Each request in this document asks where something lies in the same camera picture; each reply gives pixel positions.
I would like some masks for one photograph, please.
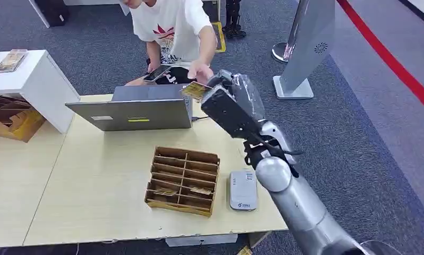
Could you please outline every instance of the graphic print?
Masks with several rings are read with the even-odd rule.
[[[153,33],[157,35],[159,38],[160,44],[160,61],[163,64],[173,64],[178,61],[180,58],[171,54],[171,50],[173,49],[173,41],[174,41],[174,27],[171,27],[167,31],[165,31],[159,24],[157,24],[157,30],[153,30]]]

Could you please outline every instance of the white t-shirt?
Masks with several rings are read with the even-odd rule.
[[[142,2],[131,14],[134,33],[160,45],[162,63],[187,69],[199,57],[199,31],[212,26],[201,0],[157,0],[153,7]]]

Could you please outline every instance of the gray carpet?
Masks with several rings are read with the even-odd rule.
[[[352,90],[328,57],[310,76],[316,97],[279,101],[271,77],[283,66],[269,56],[293,21],[291,0],[245,0],[242,24],[248,36],[228,41],[214,69],[248,74],[268,118],[298,149],[304,175],[336,220],[356,240],[379,240],[404,254],[424,254],[424,208],[388,152]],[[132,35],[130,17],[118,6],[71,7],[61,28],[46,29],[27,1],[1,0],[0,50],[47,49],[82,95],[110,93],[145,72],[145,47]],[[79,254],[236,254],[246,244],[168,248],[161,241],[82,244]],[[74,254],[75,245],[10,248],[0,254]],[[269,236],[255,254],[299,254],[288,232]]]
[[[351,0],[351,4],[424,85],[424,22],[398,0]],[[423,104],[340,7],[336,9],[336,44],[331,55],[424,206]]]

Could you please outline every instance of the black shorts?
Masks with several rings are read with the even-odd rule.
[[[188,84],[192,81],[196,81],[196,79],[187,78],[187,74],[189,70],[182,67],[173,67],[171,68],[167,74],[163,77],[160,77],[156,80],[156,84]]]

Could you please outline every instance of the smartphone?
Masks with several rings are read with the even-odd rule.
[[[143,80],[144,81],[156,81],[159,79],[164,73],[171,69],[170,65],[160,65],[159,68],[155,69],[152,73],[147,75]]]

